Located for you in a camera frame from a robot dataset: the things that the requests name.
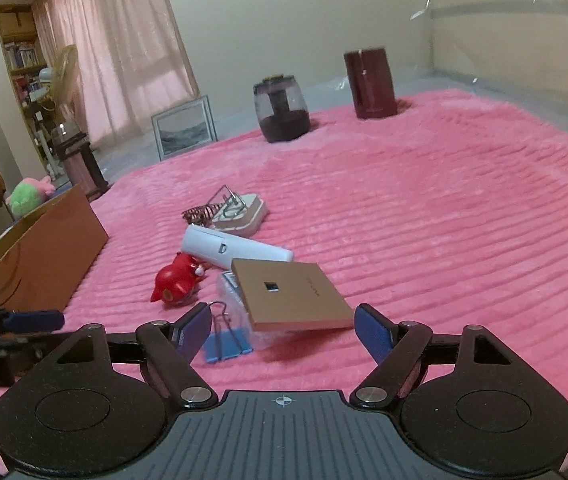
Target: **glass jar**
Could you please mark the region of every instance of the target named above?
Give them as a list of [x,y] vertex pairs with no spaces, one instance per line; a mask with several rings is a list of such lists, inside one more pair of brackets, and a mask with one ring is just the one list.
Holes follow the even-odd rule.
[[260,129],[269,142],[294,140],[311,129],[308,107],[295,77],[266,78],[253,87],[253,96]]

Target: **bookshelf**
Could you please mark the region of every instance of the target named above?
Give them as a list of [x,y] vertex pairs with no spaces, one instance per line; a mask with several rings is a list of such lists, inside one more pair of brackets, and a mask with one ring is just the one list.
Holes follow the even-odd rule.
[[0,6],[0,42],[15,99],[22,111],[33,146],[46,168],[46,155],[38,137],[38,128],[43,129],[44,138],[50,144],[50,134],[46,128],[42,128],[47,118],[36,117],[36,113],[42,113],[42,108],[34,104],[30,96],[42,87],[39,74],[47,65],[30,5]]

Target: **framed picture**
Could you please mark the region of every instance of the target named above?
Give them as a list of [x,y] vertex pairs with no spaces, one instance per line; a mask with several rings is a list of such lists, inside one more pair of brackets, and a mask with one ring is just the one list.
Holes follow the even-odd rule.
[[208,96],[169,108],[151,120],[160,160],[218,140]]

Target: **red toy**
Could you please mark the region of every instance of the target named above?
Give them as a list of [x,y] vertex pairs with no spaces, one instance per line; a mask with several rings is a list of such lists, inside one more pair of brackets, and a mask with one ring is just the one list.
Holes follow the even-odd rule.
[[177,253],[173,263],[157,273],[151,302],[162,300],[168,305],[184,304],[203,279],[204,266],[190,254]]

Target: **white remote control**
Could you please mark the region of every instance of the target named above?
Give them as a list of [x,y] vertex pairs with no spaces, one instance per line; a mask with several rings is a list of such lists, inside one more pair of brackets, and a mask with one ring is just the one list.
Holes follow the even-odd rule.
[[230,270],[233,258],[246,260],[293,261],[293,251],[240,238],[239,236],[215,231],[191,224],[182,239],[183,253]]

